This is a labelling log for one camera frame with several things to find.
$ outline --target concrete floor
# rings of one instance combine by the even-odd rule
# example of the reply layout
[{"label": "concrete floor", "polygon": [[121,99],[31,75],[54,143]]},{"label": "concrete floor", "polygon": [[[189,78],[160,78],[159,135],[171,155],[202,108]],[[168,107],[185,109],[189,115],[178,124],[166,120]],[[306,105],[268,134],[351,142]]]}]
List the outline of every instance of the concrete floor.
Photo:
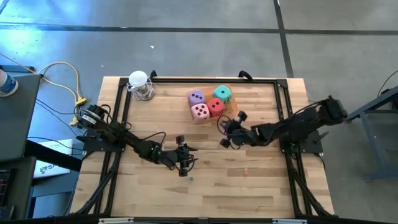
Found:
[{"label": "concrete floor", "polygon": [[[279,2],[287,29],[398,29],[398,2],[394,0]],[[0,22],[278,28],[272,0],[87,0],[84,4],[79,0],[10,0]],[[0,30],[0,37],[1,52],[23,64],[36,68],[59,60],[74,64],[81,74],[82,94],[91,102],[98,99],[104,76],[129,75],[135,70],[175,76],[235,77],[240,70],[255,77],[287,76],[279,34]],[[310,100],[333,95],[349,112],[374,99],[384,80],[398,69],[396,35],[287,35],[287,43],[294,77],[304,78]],[[0,64],[10,63],[0,58]],[[73,71],[66,66],[51,68],[47,76],[75,86]],[[386,87],[397,82],[398,77],[393,77]],[[38,99],[60,111],[73,108],[72,95],[48,83],[41,85]],[[71,118],[62,117],[65,122]],[[362,124],[353,121],[322,128],[326,130],[330,131],[323,139],[326,175],[335,213],[397,222],[398,180],[366,184],[362,179],[376,170]],[[69,129],[40,107],[35,109],[29,135],[73,138]],[[41,209],[35,216],[59,215],[63,209],[60,206],[52,213]]]}]

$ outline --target metal stand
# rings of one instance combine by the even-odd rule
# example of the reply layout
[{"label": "metal stand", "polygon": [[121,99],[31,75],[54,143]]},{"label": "metal stand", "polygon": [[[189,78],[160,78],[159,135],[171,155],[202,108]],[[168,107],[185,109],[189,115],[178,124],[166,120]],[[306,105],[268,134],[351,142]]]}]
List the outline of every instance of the metal stand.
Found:
[{"label": "metal stand", "polygon": [[[372,128],[371,125],[371,118],[375,117],[382,117],[385,115],[393,114],[393,118],[398,117],[398,110],[376,110],[381,106],[393,101],[398,97],[398,86],[394,87],[393,89],[385,92],[384,94],[380,95],[376,99],[370,101],[369,103],[365,104],[364,106],[360,107],[356,111],[352,112],[348,115],[346,120],[347,123],[351,122],[355,118],[361,118],[362,124],[366,131],[366,135],[368,136],[369,142],[371,143],[371,147],[375,152],[376,159],[377,159],[377,166],[379,168],[379,172],[376,174],[365,175],[364,180],[366,182],[377,180],[377,179],[385,179],[390,177],[398,177],[398,170],[393,169],[391,167],[391,163],[389,160],[389,155],[387,150],[393,150],[396,148],[396,145],[390,144],[390,146],[381,146],[383,144],[383,140],[381,135],[376,133],[376,130]],[[396,132],[395,128],[397,126],[390,127],[390,124],[386,124],[385,128],[390,128],[393,133]]]},{"label": "metal stand", "polygon": [[[282,108],[282,101],[280,98],[280,93],[279,90],[280,88],[283,88],[284,96],[286,99],[286,105],[287,105],[287,112],[289,116],[293,115],[293,110],[292,110],[292,104],[290,102],[290,95],[289,95],[289,89],[288,89],[288,84],[286,79],[258,79],[255,80],[253,79],[247,72],[245,71],[240,71],[239,78],[241,79],[226,79],[226,78],[159,78],[156,74],[155,71],[152,71],[150,74],[150,79],[154,83],[252,83],[252,84],[270,84],[274,87],[275,91],[275,98],[277,102],[277,110],[278,110],[278,115],[279,119],[284,119],[284,111]],[[115,107],[113,111],[113,118],[117,118],[118,112],[119,112],[119,107],[120,107],[120,101],[121,101],[121,94],[123,92],[123,88],[126,86],[128,83],[128,78],[120,78],[119,81],[119,86],[118,86],[118,93],[116,95],[116,101],[115,101]],[[129,110],[129,102],[131,99],[131,92],[127,92],[126,100],[124,103],[124,110],[123,110],[123,117],[122,117],[122,123],[125,123],[127,120],[127,114]],[[110,152],[106,152],[105,157],[104,157],[104,163],[103,163],[103,168],[101,171],[101,177],[100,177],[100,182],[103,181],[103,178],[107,174],[107,169],[109,166],[109,158],[110,158]],[[290,154],[285,154],[286,157],[286,163],[289,165],[292,163],[291,161],[291,155]],[[304,176],[304,168],[302,164],[302,158],[300,156],[300,153],[297,154],[297,167],[298,167],[298,173],[300,180],[302,181],[303,185],[306,186],[305,182],[305,176]],[[301,215],[302,212],[300,211],[299,208],[299,200],[297,197],[297,190],[295,186],[295,177],[294,177],[294,172],[295,169],[292,166],[291,169],[288,169],[289,173],[289,183],[290,183],[290,189],[292,193],[292,202],[293,202],[293,208],[294,208],[294,213],[296,215]],[[116,186],[116,179],[117,179],[117,173],[112,177],[111,181],[111,186],[109,188],[109,195],[108,195],[108,201],[106,203],[106,208],[104,210],[104,213],[110,214],[111,213],[111,208],[112,208],[112,202],[113,202],[113,195],[114,195],[114,189]],[[311,215],[311,206],[310,202],[308,200],[308,195],[303,195],[304,200],[305,200],[305,211],[307,215]],[[100,212],[100,207],[101,207],[101,201],[102,201],[102,193],[100,193],[98,199],[96,200],[95,207],[94,207],[94,213],[99,213]]]}]

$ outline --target wooden tabletop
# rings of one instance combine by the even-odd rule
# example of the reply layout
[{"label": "wooden tabletop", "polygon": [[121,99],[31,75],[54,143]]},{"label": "wooden tabletop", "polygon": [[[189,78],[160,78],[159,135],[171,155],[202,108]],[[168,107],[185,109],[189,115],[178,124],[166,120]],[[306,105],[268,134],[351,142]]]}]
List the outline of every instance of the wooden tabletop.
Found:
[{"label": "wooden tabletop", "polygon": [[[119,78],[104,77],[98,105],[113,107]],[[290,78],[288,84],[293,111],[297,111],[308,104],[304,81]],[[248,115],[245,127],[279,121],[272,85],[230,85],[239,110]],[[146,137],[165,131],[165,149],[175,149],[175,137],[183,134],[190,147],[199,149],[193,152],[199,160],[188,177],[179,177],[176,170],[144,161],[127,147],[119,166],[112,216],[293,217],[286,163],[278,141],[267,147],[225,149],[219,145],[223,136],[214,123],[192,124],[186,93],[212,86],[218,85],[160,83],[151,101],[131,100],[127,121],[132,124],[135,135]],[[124,92],[119,121],[125,96]],[[83,161],[71,212],[81,208],[98,185],[103,157],[103,152],[95,152]],[[303,163],[308,187],[324,208],[333,213],[322,162],[314,155],[304,154]],[[298,196],[304,211],[301,191]],[[102,209],[106,199],[107,196],[103,198]]]}]

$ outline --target black handle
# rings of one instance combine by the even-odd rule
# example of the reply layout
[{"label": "black handle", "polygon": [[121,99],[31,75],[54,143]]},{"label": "black handle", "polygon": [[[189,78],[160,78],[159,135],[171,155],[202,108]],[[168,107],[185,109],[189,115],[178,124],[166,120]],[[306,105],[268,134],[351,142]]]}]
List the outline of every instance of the black handle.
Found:
[{"label": "black handle", "polygon": [[254,82],[254,80],[253,80],[253,78],[252,78],[252,76],[251,76],[250,74],[248,74],[248,73],[247,73],[246,71],[244,71],[244,70],[241,70],[241,71],[239,72],[238,78],[243,78],[243,77],[247,78],[250,82]]}]

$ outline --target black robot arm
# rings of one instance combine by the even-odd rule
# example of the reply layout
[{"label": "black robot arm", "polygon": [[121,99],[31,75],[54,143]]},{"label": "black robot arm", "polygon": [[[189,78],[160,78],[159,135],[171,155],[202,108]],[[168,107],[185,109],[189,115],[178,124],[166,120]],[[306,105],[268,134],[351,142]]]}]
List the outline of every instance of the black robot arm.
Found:
[{"label": "black robot arm", "polygon": [[293,114],[292,117],[278,123],[266,123],[251,126],[246,129],[241,126],[247,115],[240,111],[237,119],[220,121],[218,124],[224,129],[226,138],[220,144],[225,148],[231,142],[237,146],[244,144],[250,146],[267,146],[280,135],[288,133],[289,142],[296,144],[305,140],[308,135],[318,128],[342,123],[347,117],[347,112],[340,103],[331,96],[312,103]]},{"label": "black robot arm", "polygon": [[178,169],[180,176],[187,175],[189,170],[185,168],[191,163],[194,164],[194,156],[190,151],[195,149],[189,148],[184,144],[183,136],[177,137],[177,148],[175,150],[163,151],[162,142],[141,139],[126,129],[121,123],[108,117],[104,120],[105,115],[109,115],[108,111],[97,105],[90,105],[87,109],[82,111],[82,116],[79,119],[80,124],[88,130],[86,136],[78,136],[77,139],[87,141],[101,141],[108,144],[131,146],[135,153],[141,159],[145,159],[154,164],[164,164],[169,169]]}]

